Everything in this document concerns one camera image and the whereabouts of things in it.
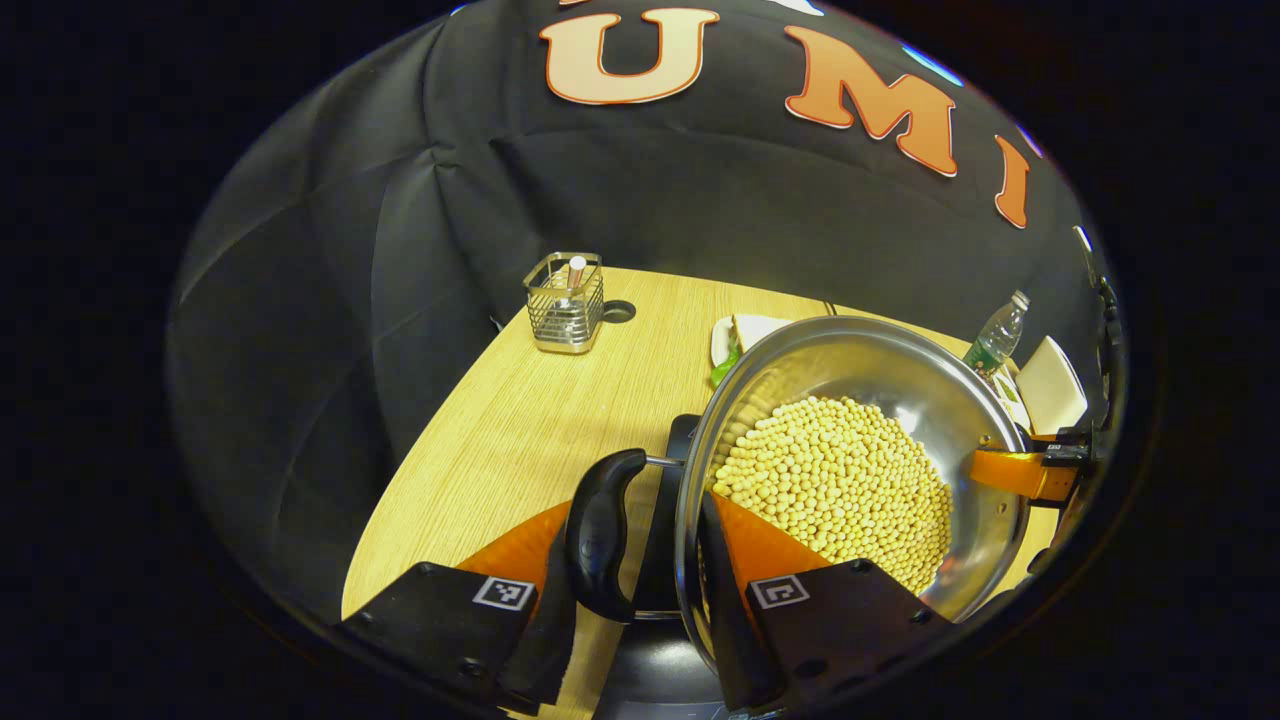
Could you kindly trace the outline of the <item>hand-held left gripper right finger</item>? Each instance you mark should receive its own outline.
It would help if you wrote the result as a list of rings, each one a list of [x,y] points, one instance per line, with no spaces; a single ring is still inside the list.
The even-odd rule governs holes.
[[[874,688],[954,628],[868,559],[831,562],[705,493],[698,560],[730,708],[797,715]]]

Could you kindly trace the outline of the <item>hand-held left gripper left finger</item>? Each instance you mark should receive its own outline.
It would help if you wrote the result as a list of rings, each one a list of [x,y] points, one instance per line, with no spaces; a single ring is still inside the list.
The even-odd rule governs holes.
[[[416,562],[342,630],[416,682],[538,714],[558,700],[573,650],[568,512],[568,502],[547,509],[456,568]]]

